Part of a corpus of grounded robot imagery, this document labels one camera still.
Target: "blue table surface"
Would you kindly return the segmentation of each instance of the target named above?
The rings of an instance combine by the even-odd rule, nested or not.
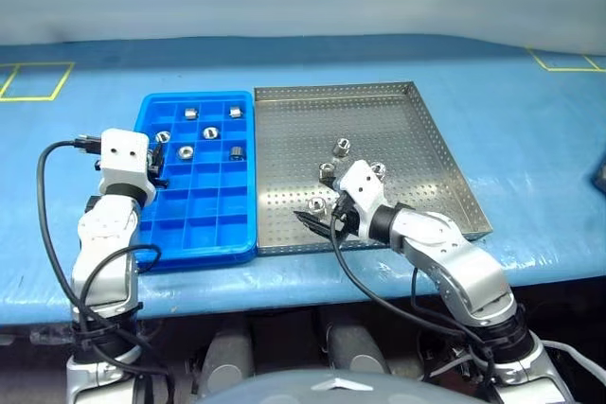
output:
[[[571,59],[584,61],[544,57],[556,65]],[[590,184],[606,152],[604,72],[548,72],[523,48],[424,35],[0,47],[0,63],[31,61],[76,64],[55,100],[0,102],[2,325],[69,318],[39,234],[34,175],[40,151],[79,133],[131,129],[143,97],[153,92],[412,80],[494,228],[480,245],[501,261],[512,285],[606,273],[606,199]],[[604,58],[593,62],[606,67]],[[52,83],[45,80],[51,77]],[[30,95],[36,87],[52,89],[56,77],[24,72],[4,97],[19,95],[12,93],[17,89]],[[78,219],[97,193],[94,161],[62,149],[47,166],[48,217],[67,271],[79,252]],[[402,257],[372,250],[347,258],[379,294],[409,294],[412,269]],[[419,287],[432,290],[426,279]],[[141,277],[139,290],[144,317],[364,298],[332,254],[152,273]]]

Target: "blue plastic tray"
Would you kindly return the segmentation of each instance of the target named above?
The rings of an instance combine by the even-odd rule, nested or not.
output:
[[[242,118],[231,118],[238,106]],[[198,118],[187,120],[186,108]],[[219,138],[203,139],[206,127]],[[170,132],[162,178],[169,180],[142,213],[140,241],[162,248],[158,269],[217,266],[244,262],[257,253],[254,104],[246,92],[152,94],[143,100],[134,129],[150,138]],[[184,161],[177,150],[192,146]],[[245,150],[244,161],[230,161],[233,146]],[[137,255],[149,263],[153,254]]]

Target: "stainless steel tray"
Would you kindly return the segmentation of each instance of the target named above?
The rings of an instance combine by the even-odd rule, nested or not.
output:
[[[414,83],[257,88],[255,102],[260,255],[330,248],[293,215],[313,196],[335,201],[318,183],[318,166],[327,161],[337,173],[358,159],[380,161],[390,202],[444,213],[467,239],[491,232]],[[331,154],[340,137],[351,141],[343,160]]]

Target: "metal nut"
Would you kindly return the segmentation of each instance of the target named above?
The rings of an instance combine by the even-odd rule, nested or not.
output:
[[[161,142],[162,144],[169,142],[170,132],[158,132],[155,135],[155,142]]]
[[[240,109],[240,106],[231,106],[229,108],[229,116],[231,118],[240,118],[240,117],[242,117],[242,110]]]
[[[370,168],[375,173],[377,178],[382,182],[383,179],[385,178],[385,173],[387,172],[387,167],[385,167],[385,165],[383,163],[376,161],[376,162],[370,164]]]
[[[244,148],[240,146],[234,146],[229,151],[230,161],[244,161],[245,159],[246,155],[244,154]]]
[[[334,164],[322,163],[320,165],[320,180],[329,179],[331,177],[334,177]]]
[[[219,129],[217,127],[206,127],[202,130],[204,139],[217,139],[219,137]]]
[[[186,108],[185,117],[187,120],[195,120],[198,118],[198,110],[196,108]]]
[[[190,160],[193,156],[193,147],[182,146],[177,153],[179,154],[179,158],[182,160]]]
[[[343,158],[348,155],[351,143],[345,137],[340,138],[332,149],[332,154],[337,158]]]
[[[326,215],[326,201],[318,196],[307,201],[307,209],[312,215],[323,217]]]

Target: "yellow tape line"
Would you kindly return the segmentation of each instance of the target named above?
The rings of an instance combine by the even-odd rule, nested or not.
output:
[[[528,54],[530,54],[534,60],[541,66],[541,68],[545,71],[551,71],[553,73],[564,73],[564,72],[589,72],[589,73],[606,73],[606,68],[601,68],[600,66],[598,66],[594,61],[592,61],[589,57],[585,56],[584,54],[581,54],[581,56],[587,60],[589,62],[589,64],[591,64],[592,68],[588,68],[586,66],[581,66],[581,67],[553,67],[553,66],[547,66],[543,60],[537,56],[535,54],[535,52],[530,49],[529,47],[526,48],[526,51],[528,51]]]
[[[10,101],[53,101],[57,97],[57,95],[59,94],[59,92],[61,91],[63,86],[65,85],[65,82],[69,78],[69,75],[71,74],[72,69],[74,68],[75,64],[76,63],[73,61],[22,61],[22,62],[17,62],[17,63],[0,63],[0,67],[10,67],[10,66],[13,67],[12,72],[10,73],[9,77],[3,84],[2,88],[0,88],[0,102],[3,102],[3,101],[6,101],[6,102],[10,102]],[[17,76],[17,73],[19,73],[19,70],[22,67],[24,67],[24,66],[60,66],[60,65],[66,65],[67,68],[65,68],[63,75],[61,76],[61,78],[59,79],[59,82],[57,82],[57,85],[55,86],[55,88],[53,89],[52,93],[49,96],[4,97],[4,93],[8,90],[10,84],[15,79],[15,77]]]

